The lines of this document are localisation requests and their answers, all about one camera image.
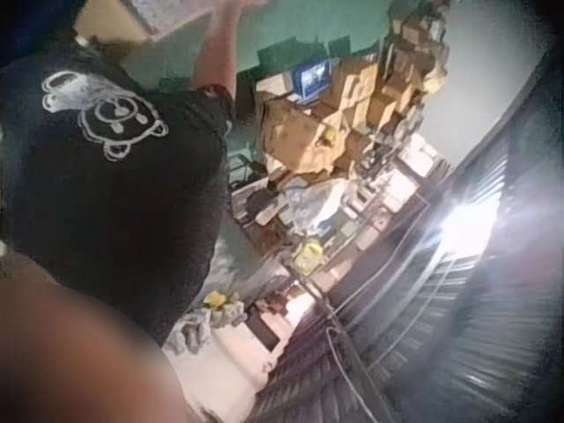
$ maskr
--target clutter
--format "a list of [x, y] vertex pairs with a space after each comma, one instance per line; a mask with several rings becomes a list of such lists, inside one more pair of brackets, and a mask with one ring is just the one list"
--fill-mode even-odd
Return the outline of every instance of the clutter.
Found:
[[226, 301], [227, 297], [224, 294], [212, 291], [205, 296], [204, 305], [210, 309], [219, 309], [226, 303]]
[[303, 276], [309, 276], [323, 263], [323, 247], [317, 241], [304, 241], [293, 254], [292, 265]]
[[274, 123], [265, 124], [263, 151], [295, 174], [331, 171], [333, 161], [345, 150], [346, 131], [333, 129], [298, 108], [283, 106], [271, 118]]
[[316, 234], [320, 224], [337, 212], [347, 184], [347, 180], [340, 178], [305, 188], [288, 184], [284, 196], [292, 210], [295, 232]]
[[312, 107], [311, 115], [317, 117], [322, 123], [331, 126], [334, 130], [341, 129], [343, 113], [331, 106], [319, 102]]
[[225, 328], [234, 322], [239, 324], [244, 318], [245, 305], [238, 298], [237, 294], [227, 297], [218, 291], [209, 293], [204, 299], [204, 307], [196, 308], [185, 315], [182, 318], [182, 329], [171, 335], [167, 344], [179, 355], [185, 351], [180, 342], [183, 338], [186, 349], [192, 354], [198, 354], [209, 344], [212, 329]]
[[397, 101], [383, 93], [377, 93], [370, 98], [368, 105], [367, 122], [376, 130], [380, 130], [382, 126], [390, 121]]
[[325, 90], [331, 82], [331, 63], [325, 59], [304, 63], [292, 71], [293, 90], [302, 100], [309, 100]]
[[350, 128], [358, 128], [367, 121], [368, 108], [370, 107], [370, 97], [359, 101], [356, 105], [343, 111], [343, 119]]
[[400, 35], [402, 33], [402, 19], [392, 19], [391, 29], [395, 35]]
[[423, 79], [423, 91], [429, 94], [437, 93], [447, 81], [447, 71], [437, 62]]
[[362, 135], [357, 130], [351, 130], [345, 140], [345, 153], [351, 160], [361, 161], [364, 154], [374, 148], [374, 140]]
[[411, 15], [404, 21], [402, 36], [404, 40], [409, 41], [415, 46], [422, 44], [428, 38], [427, 31], [415, 15]]
[[372, 95], [376, 87], [378, 64], [362, 59], [342, 62], [333, 70], [329, 88], [320, 100], [343, 110]]
[[395, 73], [382, 88], [382, 93], [396, 100], [396, 111], [403, 113], [412, 99], [413, 85]]

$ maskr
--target green wall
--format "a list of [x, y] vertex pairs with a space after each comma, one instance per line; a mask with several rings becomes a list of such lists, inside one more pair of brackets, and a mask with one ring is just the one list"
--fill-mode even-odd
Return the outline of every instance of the green wall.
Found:
[[[370, 48], [389, 30], [390, 0], [271, 0], [269, 5], [247, 13], [241, 22], [238, 38], [238, 70], [259, 64], [291, 67], [320, 47], [330, 43], [339, 53]], [[142, 85], [157, 87], [161, 79], [189, 78], [207, 19], [200, 19], [172, 33], [167, 38], [132, 52], [122, 65]], [[258, 52], [279, 45], [259, 63]]]

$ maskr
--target cable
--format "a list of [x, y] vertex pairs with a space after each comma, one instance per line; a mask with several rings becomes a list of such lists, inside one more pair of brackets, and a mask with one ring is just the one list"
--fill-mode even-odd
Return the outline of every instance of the cable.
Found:
[[407, 237], [409, 236], [409, 234], [412, 232], [413, 228], [417, 225], [417, 223], [419, 222], [419, 220], [421, 219], [421, 216], [423, 216], [425, 214], [425, 212], [427, 211], [427, 209], [429, 208], [429, 203], [425, 204], [425, 207], [423, 208], [423, 210], [421, 211], [421, 213], [419, 214], [419, 216], [413, 221], [413, 223], [410, 225], [409, 229], [407, 230], [407, 232], [404, 234], [404, 236], [402, 237], [401, 241], [399, 242], [399, 244], [397, 245], [397, 247], [394, 249], [394, 251], [392, 252], [391, 256], [388, 257], [388, 260], [386, 260], [386, 263], [384, 263], [384, 265], [380, 268], [379, 271], [377, 271], [374, 275], [372, 275], [364, 284], [362, 284], [359, 289], [357, 289], [354, 293], [352, 293], [346, 300], [344, 300], [340, 306], [338, 306], [335, 311], [333, 311], [333, 313], [331, 313], [331, 315], [329, 316], [329, 318], [331, 319], [332, 317], [335, 317], [339, 311], [341, 311], [343, 308], [345, 308], [349, 302], [351, 302], [352, 300], [354, 300], [354, 298], [361, 293], [364, 288], [366, 288], [368, 285], [370, 285], [372, 282], [374, 282], [387, 268], [388, 265], [392, 262], [392, 260], [396, 257], [397, 252], [403, 247], [405, 240], [407, 240]]
[[354, 394], [356, 399], [359, 401], [360, 407], [362, 407], [362, 410], [364, 410], [364, 412], [367, 414], [370, 421], [372, 421], [373, 423], [379, 423], [379, 421], [376, 420], [376, 417], [374, 417], [374, 414], [372, 414], [370, 409], [367, 407], [366, 403], [364, 402], [364, 399], [362, 399], [362, 396], [359, 394], [359, 392], [354, 387], [354, 384], [351, 381], [351, 379], [349, 378], [349, 376], [346, 374], [345, 369], [343, 368], [343, 364], [341, 363], [341, 360], [338, 358], [337, 350], [335, 349], [335, 346], [333, 345], [333, 340], [331, 339], [331, 336], [330, 336], [330, 333], [332, 331], [339, 335], [339, 332], [337, 332], [337, 330], [335, 328], [331, 327], [331, 326], [329, 328], [325, 329], [325, 335], [327, 336], [327, 342], [329, 342], [329, 347], [330, 347], [331, 351], [333, 352], [333, 358], [335, 359], [335, 362], [337, 363], [337, 366], [338, 366], [339, 371], [341, 372], [341, 375], [343, 375], [343, 377], [345, 378], [346, 383], [349, 385], [349, 388], [351, 389], [352, 393]]
[[[452, 172], [447, 173], [446, 175], [444, 175], [441, 180], [439, 182], [437, 182], [437, 186], [442, 185], [450, 176]], [[392, 252], [391, 256], [388, 258], [388, 260], [386, 260], [386, 263], [384, 263], [384, 265], [380, 268], [380, 270], [375, 273], [374, 275], [372, 275], [364, 284], [362, 284], [354, 293], [352, 293], [348, 298], [346, 298], [346, 300], [344, 300], [336, 309], [335, 311], [333, 311], [328, 320], [335, 317], [339, 311], [341, 311], [343, 308], [345, 308], [349, 302], [351, 302], [352, 300], [354, 300], [354, 298], [361, 293], [364, 288], [366, 288], [368, 285], [370, 285], [372, 282], [374, 282], [387, 268], [388, 265], [392, 262], [392, 260], [396, 257], [397, 252], [403, 247], [405, 240], [407, 240], [407, 237], [409, 236], [409, 234], [412, 232], [413, 228], [418, 224], [419, 220], [421, 219], [421, 217], [425, 214], [425, 212], [429, 209], [429, 207], [431, 206], [431, 204], [422, 196], [420, 196], [418, 193], [416, 193], [417, 198], [419, 198], [419, 200], [421, 200], [424, 204], [425, 207], [423, 207], [423, 210], [421, 210], [421, 212], [419, 213], [419, 216], [412, 222], [412, 224], [409, 226], [409, 229], [407, 230], [407, 232], [404, 234], [404, 236], [402, 237], [401, 241], [398, 243], [397, 247], [394, 249], [394, 251]], [[384, 235], [383, 239], [386, 238], [386, 236], [390, 235], [391, 233], [393, 233], [396, 229], [398, 229], [401, 225], [403, 225], [404, 222], [401, 222], [399, 224], [397, 224], [392, 230], [389, 230], [386, 232], [386, 234]]]

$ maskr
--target cardboard box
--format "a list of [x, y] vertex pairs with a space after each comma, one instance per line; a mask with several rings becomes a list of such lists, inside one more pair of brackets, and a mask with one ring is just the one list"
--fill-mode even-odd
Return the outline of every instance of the cardboard box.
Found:
[[319, 102], [311, 109], [311, 115], [315, 116], [320, 122], [331, 126], [335, 130], [341, 129], [341, 122], [343, 120], [343, 112], [335, 108]]
[[431, 42], [430, 50], [434, 58], [442, 64], [442, 66], [446, 66], [449, 61], [450, 47], [443, 42]]
[[263, 150], [295, 174], [328, 172], [345, 152], [348, 131], [334, 130], [298, 108], [285, 112], [282, 123], [263, 124]]
[[396, 100], [396, 111], [403, 113], [410, 104], [413, 95], [413, 85], [406, 82], [398, 74], [393, 74], [384, 84], [382, 93]]
[[338, 110], [352, 107], [372, 95], [377, 76], [378, 63], [363, 59], [342, 62], [333, 69], [331, 85], [320, 95], [320, 100]]
[[404, 40], [417, 46], [428, 39], [428, 32], [421, 25], [420, 20], [415, 16], [407, 18], [402, 26], [402, 36]]
[[354, 180], [358, 178], [356, 173], [356, 161], [352, 160], [346, 153], [335, 160], [333, 177]]
[[368, 106], [367, 122], [371, 126], [380, 130], [388, 123], [396, 109], [397, 101], [388, 95], [378, 93], [370, 98]]
[[373, 147], [374, 140], [356, 130], [352, 130], [345, 140], [346, 154], [356, 162], [360, 162], [364, 154], [372, 150]]
[[355, 106], [344, 110], [343, 119], [346, 120], [350, 128], [357, 128], [367, 121], [369, 107], [370, 97], [361, 100]]

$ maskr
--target wall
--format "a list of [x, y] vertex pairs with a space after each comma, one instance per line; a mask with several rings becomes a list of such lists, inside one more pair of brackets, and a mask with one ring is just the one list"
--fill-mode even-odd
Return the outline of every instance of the wall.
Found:
[[[267, 6], [242, 18], [238, 70], [257, 66], [259, 50], [292, 37], [299, 43], [324, 46], [349, 37], [352, 52], [369, 48], [388, 32], [390, 3], [391, 0], [270, 0]], [[207, 19], [193, 22], [134, 51], [122, 65], [134, 79], [149, 87], [156, 87], [163, 78], [187, 78], [192, 74], [206, 25]]]
[[421, 135], [457, 166], [517, 96], [551, 40], [525, 2], [454, 4], [445, 37], [447, 83], [428, 97]]

